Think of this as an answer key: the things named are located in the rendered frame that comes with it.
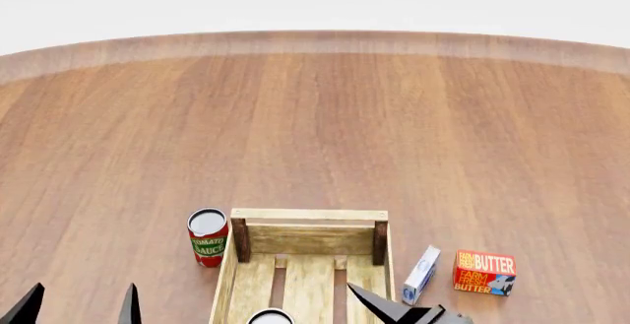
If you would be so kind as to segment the red tomato sauce can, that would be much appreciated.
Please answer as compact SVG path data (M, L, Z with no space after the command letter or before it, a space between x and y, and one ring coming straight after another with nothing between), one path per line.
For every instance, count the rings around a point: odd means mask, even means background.
M218 267L228 235L225 214L216 208L202 208L190 215L187 228L197 263L208 268Z

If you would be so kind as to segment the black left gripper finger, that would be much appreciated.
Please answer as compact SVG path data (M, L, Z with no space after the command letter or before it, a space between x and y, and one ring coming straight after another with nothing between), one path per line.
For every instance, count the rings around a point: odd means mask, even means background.
M125 293L117 324L142 324L139 294L134 284Z
M37 283L3 317L0 324L36 324L45 287Z

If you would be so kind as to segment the white and blue carton box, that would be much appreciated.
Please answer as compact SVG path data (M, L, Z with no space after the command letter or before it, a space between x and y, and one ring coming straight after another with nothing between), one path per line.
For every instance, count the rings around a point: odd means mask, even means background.
M436 270L441 250L429 245L404 282L402 301L415 305Z

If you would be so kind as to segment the light wooden slatted crate tray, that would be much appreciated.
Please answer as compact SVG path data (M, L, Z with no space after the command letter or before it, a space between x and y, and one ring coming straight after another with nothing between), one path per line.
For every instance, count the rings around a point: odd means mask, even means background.
M271 308L274 293L295 324L382 324L345 285L346 279L396 298L387 211L248 209L231 211L209 324L245 324Z

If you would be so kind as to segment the can with white lid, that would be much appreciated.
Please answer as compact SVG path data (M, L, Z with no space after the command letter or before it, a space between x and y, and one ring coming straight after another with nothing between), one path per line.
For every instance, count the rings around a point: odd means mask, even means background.
M295 324L295 322L281 308L265 308L252 314L246 324Z

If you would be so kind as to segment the red and yellow butter box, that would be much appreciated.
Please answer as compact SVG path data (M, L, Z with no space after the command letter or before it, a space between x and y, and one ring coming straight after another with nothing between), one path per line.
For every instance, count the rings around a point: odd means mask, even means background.
M453 265L456 291L509 296L517 277L516 261L499 255L458 249Z

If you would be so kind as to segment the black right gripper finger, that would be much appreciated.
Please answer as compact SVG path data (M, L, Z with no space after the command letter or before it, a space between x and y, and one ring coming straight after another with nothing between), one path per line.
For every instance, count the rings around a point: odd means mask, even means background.
M396 324L435 324L445 312L446 309L442 305L435 305L430 308L414 307L403 314L396 321Z
M413 317L409 317L410 309L404 305L385 299L358 285L348 283L347 286L359 302L384 324L413 324Z

